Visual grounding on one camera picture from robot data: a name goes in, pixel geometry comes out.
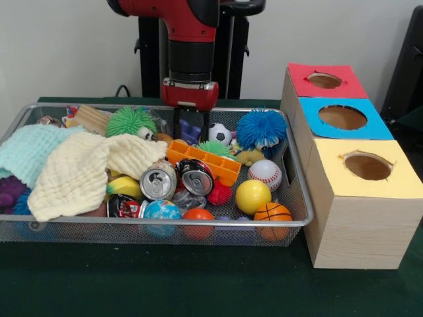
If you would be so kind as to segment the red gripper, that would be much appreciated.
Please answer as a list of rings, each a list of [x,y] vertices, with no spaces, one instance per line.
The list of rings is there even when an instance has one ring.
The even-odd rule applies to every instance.
[[[161,96],[167,106],[178,108],[179,106],[190,106],[202,111],[203,127],[202,141],[208,140],[210,126],[210,112],[217,105],[219,96],[219,85],[217,82],[206,84],[178,83],[165,77],[161,86]],[[180,139],[180,110],[173,114],[174,138]]]

